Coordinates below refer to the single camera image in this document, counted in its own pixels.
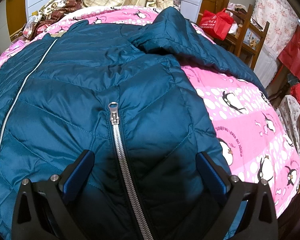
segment red shopping bag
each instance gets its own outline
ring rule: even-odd
[[[200,28],[213,38],[224,40],[234,22],[234,19],[225,13],[226,9],[214,14],[207,10],[204,11],[200,21]]]

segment red cloth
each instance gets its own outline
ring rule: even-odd
[[[278,56],[278,60],[285,65],[292,74],[300,80],[300,26],[298,25],[296,31]]]

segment metal zipper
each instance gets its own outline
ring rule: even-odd
[[[150,229],[147,225],[145,216],[143,215],[137,193],[135,191],[132,178],[130,175],[128,163],[126,156],[124,154],[123,146],[122,146],[122,140],[121,140],[121,135],[120,135],[120,130],[119,130],[119,112],[118,112],[118,103],[112,102],[109,104],[109,110],[110,110],[110,121],[113,127],[113,134],[114,134],[114,143],[115,143],[115,148],[117,151],[117,156],[119,159],[119,164],[121,168],[121,173],[123,176],[124,184],[126,186],[129,200],[134,212],[134,215],[137,219],[141,234],[143,236],[144,240],[153,240],[153,237],[151,235]]]
[[[32,73],[40,66],[41,62],[44,60],[44,58],[46,57],[47,53],[49,52],[49,50],[51,49],[51,47],[53,46],[53,44],[54,44],[56,41],[57,41],[57,39],[55,39],[55,40],[53,41],[53,43],[50,45],[50,47],[48,48],[48,50],[46,51],[46,53],[43,55],[43,57],[42,57],[42,59],[40,60],[40,62],[37,64],[37,66],[34,68],[34,70],[32,70],[32,71],[26,76],[25,80],[23,81],[23,83],[22,83],[22,85],[21,85],[21,87],[20,87],[20,89],[19,89],[19,91],[18,91],[18,93],[17,93],[17,95],[16,95],[16,97],[15,97],[15,99],[14,99],[14,101],[13,101],[13,104],[12,104],[12,106],[10,107],[10,109],[9,109],[9,111],[8,111],[8,113],[7,113],[7,115],[6,115],[5,119],[4,119],[4,121],[3,121],[3,124],[2,124],[2,127],[1,127],[1,132],[0,132],[0,146],[1,146],[1,143],[2,143],[3,133],[4,133],[4,130],[5,130],[5,128],[6,128],[6,124],[7,124],[7,120],[8,120],[8,118],[9,118],[9,115],[10,115],[12,109],[14,108],[14,105],[16,104],[16,102],[17,102],[17,100],[18,100],[18,97],[19,97],[19,95],[20,95],[20,93],[21,93],[21,91],[22,91],[22,89],[23,89],[23,87],[24,87],[24,85],[25,85],[25,83],[26,83],[28,77],[29,77],[29,76],[30,76],[30,75],[31,75],[31,74],[32,74]]]

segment metal screw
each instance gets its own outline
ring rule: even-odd
[[[29,179],[23,179],[22,180],[22,185],[27,185],[29,183]]]
[[[266,181],[265,179],[261,179],[261,183],[265,186],[268,185],[268,181]]]
[[[231,179],[233,182],[238,182],[238,181],[240,180],[239,177],[236,176],[236,175],[232,175],[232,176],[230,177],[230,179]]]
[[[53,174],[53,175],[50,177],[50,179],[51,179],[52,181],[56,181],[56,180],[59,179],[59,175],[58,175],[58,174]]]

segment zipper teeth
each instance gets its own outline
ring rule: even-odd
[[[22,91],[22,89],[23,89],[23,87],[24,87],[24,85],[25,85],[25,83],[26,83],[28,77],[29,77],[29,76],[30,76],[30,75],[31,75],[31,74],[39,67],[39,65],[41,64],[41,62],[43,61],[43,59],[46,57],[47,53],[49,52],[49,50],[51,49],[51,47],[53,46],[53,44],[54,44],[56,41],[57,41],[57,39],[54,40],[54,42],[50,45],[50,47],[48,48],[48,50],[46,51],[46,53],[43,55],[42,59],[41,59],[40,62],[37,64],[37,66],[34,68],[34,70],[32,70],[32,71],[26,76],[25,80],[23,81],[23,83],[22,83],[22,85],[21,85],[21,87],[20,87],[20,89],[19,89],[19,91],[18,91],[18,93],[17,93],[17,95],[16,95],[16,97],[15,97],[15,99],[14,99],[14,101],[13,101],[13,104],[12,104],[12,106],[10,107],[10,109],[9,109],[9,111],[8,111],[8,113],[7,113],[7,115],[6,115],[5,119],[4,119],[4,121],[3,121],[2,128],[1,128],[1,132],[0,132],[0,146],[1,146],[1,143],[2,143],[2,137],[3,137],[4,130],[5,130],[5,128],[6,128],[6,124],[7,124],[7,120],[8,120],[8,118],[9,118],[9,115],[10,115],[12,109],[14,108],[14,105],[16,104],[16,102],[17,102],[17,100],[18,100],[18,97],[19,97],[19,95],[20,95],[20,93],[21,93],[21,91]]]
[[[137,193],[135,191],[132,178],[129,172],[129,167],[127,163],[126,156],[124,154],[123,146],[122,146],[122,140],[119,130],[119,125],[115,124],[113,125],[113,132],[114,132],[114,142],[115,147],[117,150],[117,155],[120,163],[121,172],[123,175],[123,180],[125,183],[125,186],[127,188],[128,196],[132,205],[133,212],[136,216],[141,234],[143,236],[144,240],[153,240],[153,237],[151,235],[150,229],[147,225],[146,219],[143,215]]]

